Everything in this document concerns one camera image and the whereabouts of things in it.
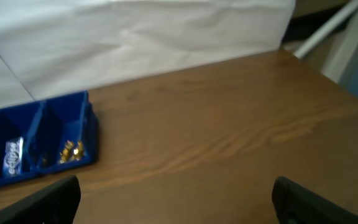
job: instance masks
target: white sheet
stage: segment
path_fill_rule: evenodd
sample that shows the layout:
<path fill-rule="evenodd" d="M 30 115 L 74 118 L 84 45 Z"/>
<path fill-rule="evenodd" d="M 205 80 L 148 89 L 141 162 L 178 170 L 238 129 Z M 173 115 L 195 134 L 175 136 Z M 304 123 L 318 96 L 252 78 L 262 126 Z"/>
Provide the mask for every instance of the white sheet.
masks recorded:
<path fill-rule="evenodd" d="M 0 55 L 37 100 L 277 49 L 294 4 L 0 0 Z"/>

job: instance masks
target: brown tabletop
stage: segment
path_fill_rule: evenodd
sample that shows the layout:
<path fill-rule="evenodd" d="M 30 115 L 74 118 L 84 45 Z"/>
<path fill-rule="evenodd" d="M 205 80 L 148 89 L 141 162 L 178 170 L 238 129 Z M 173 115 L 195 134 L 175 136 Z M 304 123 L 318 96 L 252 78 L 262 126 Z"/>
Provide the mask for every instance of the brown tabletop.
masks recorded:
<path fill-rule="evenodd" d="M 91 166 L 0 189 L 0 209 L 77 174 L 74 223 L 278 223 L 284 175 L 358 215 L 358 100 L 269 52 L 89 91 Z"/>

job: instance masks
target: golden metal piece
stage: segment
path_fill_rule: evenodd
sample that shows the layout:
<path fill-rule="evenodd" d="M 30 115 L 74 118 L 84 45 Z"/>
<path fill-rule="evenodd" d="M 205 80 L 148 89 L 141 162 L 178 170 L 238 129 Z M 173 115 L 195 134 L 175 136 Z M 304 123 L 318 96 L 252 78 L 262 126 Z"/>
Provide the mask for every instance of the golden metal piece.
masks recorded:
<path fill-rule="evenodd" d="M 65 148 L 60 153 L 60 160 L 59 163 L 62 164 L 67 162 L 71 156 L 71 150 L 74 148 L 74 143 L 72 141 L 67 141 L 65 143 Z"/>
<path fill-rule="evenodd" d="M 71 161 L 80 160 L 84 156 L 85 150 L 84 145 L 81 140 L 78 141 L 77 147 L 73 150 L 73 156 L 71 157 Z"/>

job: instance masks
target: white pipe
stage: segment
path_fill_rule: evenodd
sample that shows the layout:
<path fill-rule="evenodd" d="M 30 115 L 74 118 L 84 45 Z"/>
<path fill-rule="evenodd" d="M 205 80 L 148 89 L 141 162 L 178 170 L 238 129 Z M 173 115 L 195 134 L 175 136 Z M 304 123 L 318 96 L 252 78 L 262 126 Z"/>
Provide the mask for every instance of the white pipe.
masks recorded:
<path fill-rule="evenodd" d="M 303 43 L 294 55 L 301 59 L 318 45 L 328 34 L 330 34 L 341 22 L 348 18 L 358 9 L 358 0 L 352 0 L 339 10 L 332 18 L 322 25 L 305 43 Z"/>

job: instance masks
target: blue container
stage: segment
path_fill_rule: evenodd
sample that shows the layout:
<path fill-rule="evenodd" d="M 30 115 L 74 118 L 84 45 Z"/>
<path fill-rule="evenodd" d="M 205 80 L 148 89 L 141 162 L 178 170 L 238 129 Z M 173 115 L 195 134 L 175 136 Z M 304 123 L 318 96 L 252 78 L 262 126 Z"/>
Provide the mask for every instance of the blue container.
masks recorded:
<path fill-rule="evenodd" d="M 0 110 L 0 186 L 84 166 L 96 160 L 98 119 L 86 91 Z M 5 144 L 24 138 L 22 173 L 2 175 Z M 79 161 L 58 164 L 66 141 L 83 142 Z"/>

